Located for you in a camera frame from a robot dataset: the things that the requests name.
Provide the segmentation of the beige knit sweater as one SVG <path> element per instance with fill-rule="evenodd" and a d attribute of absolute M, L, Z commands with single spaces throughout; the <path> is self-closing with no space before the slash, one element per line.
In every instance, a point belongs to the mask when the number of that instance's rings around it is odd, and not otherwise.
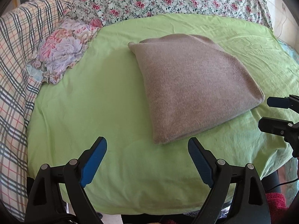
<path fill-rule="evenodd" d="M 209 130 L 265 99 L 246 67 L 207 37 L 170 34 L 128 47 L 143 76 L 156 144 Z"/>

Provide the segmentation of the red fuzzy cloth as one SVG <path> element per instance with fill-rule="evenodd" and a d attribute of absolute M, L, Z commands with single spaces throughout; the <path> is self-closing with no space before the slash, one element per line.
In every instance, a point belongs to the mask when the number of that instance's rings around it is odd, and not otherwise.
<path fill-rule="evenodd" d="M 278 223 L 286 214 L 286 199 L 282 193 L 266 193 L 269 205 L 271 223 Z"/>

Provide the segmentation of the green bed sheet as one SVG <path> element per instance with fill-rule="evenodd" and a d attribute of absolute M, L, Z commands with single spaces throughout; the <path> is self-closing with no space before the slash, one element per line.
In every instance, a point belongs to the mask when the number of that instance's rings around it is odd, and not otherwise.
<path fill-rule="evenodd" d="M 128 43 L 173 34 L 212 39 L 237 57 L 267 97 L 298 94 L 298 64 L 272 31 L 240 19 L 167 14 L 102 28 L 73 69 L 44 84 L 27 129 L 28 174 L 44 163 L 79 157 L 99 136 L 107 152 L 85 191 L 106 214 L 167 215 L 196 211 L 209 187 L 187 150 L 187 139 L 156 145 L 142 74 Z"/>

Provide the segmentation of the large floral pillow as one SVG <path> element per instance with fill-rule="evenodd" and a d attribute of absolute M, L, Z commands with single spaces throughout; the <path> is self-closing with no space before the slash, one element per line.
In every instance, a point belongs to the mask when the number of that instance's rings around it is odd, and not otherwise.
<path fill-rule="evenodd" d="M 73 68 L 94 39 L 102 23 L 95 19 L 86 24 L 65 18 L 47 38 L 33 50 L 26 62 L 29 75 L 38 83 L 57 84 L 67 69 Z"/>

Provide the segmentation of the plaid blanket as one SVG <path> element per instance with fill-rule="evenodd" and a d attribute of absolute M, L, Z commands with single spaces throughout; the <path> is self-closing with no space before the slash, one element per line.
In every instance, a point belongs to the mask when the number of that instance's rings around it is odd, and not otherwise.
<path fill-rule="evenodd" d="M 1 201 L 19 221 L 27 206 L 26 131 L 41 84 L 26 63 L 71 0 L 30 0 L 1 16 Z"/>

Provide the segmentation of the small floral quilt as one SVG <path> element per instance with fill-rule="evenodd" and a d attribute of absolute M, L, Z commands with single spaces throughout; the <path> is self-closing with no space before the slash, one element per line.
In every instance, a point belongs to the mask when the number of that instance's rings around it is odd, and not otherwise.
<path fill-rule="evenodd" d="M 265 0 L 72 0 L 70 16 L 103 26 L 160 14 L 200 14 L 243 19 L 272 29 Z"/>

